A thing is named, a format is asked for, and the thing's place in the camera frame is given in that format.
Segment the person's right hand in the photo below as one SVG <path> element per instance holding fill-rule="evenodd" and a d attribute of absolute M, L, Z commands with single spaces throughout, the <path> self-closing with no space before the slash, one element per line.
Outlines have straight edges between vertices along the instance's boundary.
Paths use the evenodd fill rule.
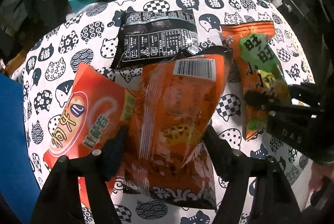
<path fill-rule="evenodd" d="M 309 181 L 309 192 L 321 190 L 323 186 L 323 178 L 334 180 L 334 166 L 333 165 L 319 165 L 313 162 L 311 165 L 311 178 Z"/>

